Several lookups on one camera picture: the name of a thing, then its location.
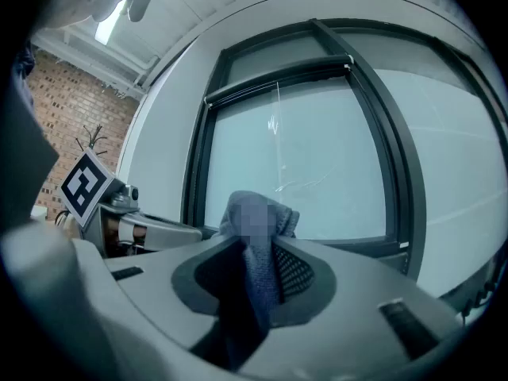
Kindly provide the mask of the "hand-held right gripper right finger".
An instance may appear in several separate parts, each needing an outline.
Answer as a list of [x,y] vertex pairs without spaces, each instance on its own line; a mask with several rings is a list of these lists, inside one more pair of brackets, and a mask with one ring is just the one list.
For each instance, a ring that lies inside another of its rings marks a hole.
[[359,254],[297,239],[275,243],[312,256],[333,272],[335,293],[305,325],[273,329],[239,370],[259,380],[360,380],[410,364],[380,307],[403,303],[442,346],[460,332],[451,307],[386,264]]

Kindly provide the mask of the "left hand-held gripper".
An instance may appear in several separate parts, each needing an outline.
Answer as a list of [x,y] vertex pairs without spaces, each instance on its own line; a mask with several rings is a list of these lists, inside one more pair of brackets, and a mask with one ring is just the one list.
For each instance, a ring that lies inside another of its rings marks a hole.
[[139,191],[123,183],[88,148],[77,158],[60,186],[60,196],[75,219],[80,238],[94,244],[104,258],[177,248],[202,240],[189,225],[143,214],[146,232],[136,235],[128,222],[140,211]]

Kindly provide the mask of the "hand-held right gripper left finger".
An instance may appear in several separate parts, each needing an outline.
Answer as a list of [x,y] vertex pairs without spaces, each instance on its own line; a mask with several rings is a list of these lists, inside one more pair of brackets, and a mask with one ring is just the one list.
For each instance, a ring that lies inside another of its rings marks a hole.
[[225,351],[248,326],[244,243],[236,236],[138,256],[106,260],[139,311],[171,340],[192,352]]

